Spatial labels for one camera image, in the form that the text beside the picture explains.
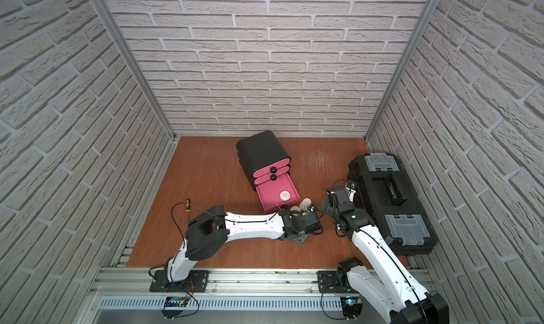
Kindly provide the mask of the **black drawer cabinet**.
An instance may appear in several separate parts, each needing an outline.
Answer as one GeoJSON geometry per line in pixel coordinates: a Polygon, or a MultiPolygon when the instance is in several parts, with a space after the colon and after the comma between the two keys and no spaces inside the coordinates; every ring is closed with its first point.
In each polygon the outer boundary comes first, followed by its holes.
{"type": "Polygon", "coordinates": [[[256,191],[253,172],[267,165],[291,157],[272,131],[244,138],[236,143],[239,163],[245,171],[252,189],[256,191]]]}

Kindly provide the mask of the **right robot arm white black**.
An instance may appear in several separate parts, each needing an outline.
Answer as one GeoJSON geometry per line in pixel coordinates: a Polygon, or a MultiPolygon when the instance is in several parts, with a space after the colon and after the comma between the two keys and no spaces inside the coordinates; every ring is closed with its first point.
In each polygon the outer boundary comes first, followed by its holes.
{"type": "Polygon", "coordinates": [[[327,189],[323,213],[341,237],[348,238],[371,263],[372,275],[361,260],[338,264],[333,286],[359,293],[387,323],[449,323],[449,305],[427,290],[400,262],[364,209],[354,206],[355,192],[345,186],[327,189]]]}

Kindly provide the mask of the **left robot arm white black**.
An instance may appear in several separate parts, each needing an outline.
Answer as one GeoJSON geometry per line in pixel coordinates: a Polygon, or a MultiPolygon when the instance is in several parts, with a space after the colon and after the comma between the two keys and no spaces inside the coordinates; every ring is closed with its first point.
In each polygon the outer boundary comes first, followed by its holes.
{"type": "Polygon", "coordinates": [[[214,206],[188,222],[183,244],[174,257],[150,274],[150,291],[157,293],[203,293],[209,272],[193,271],[196,263],[214,256],[224,244],[245,239],[266,238],[303,244],[323,233],[315,208],[300,211],[285,206],[272,214],[240,215],[214,206]]]}

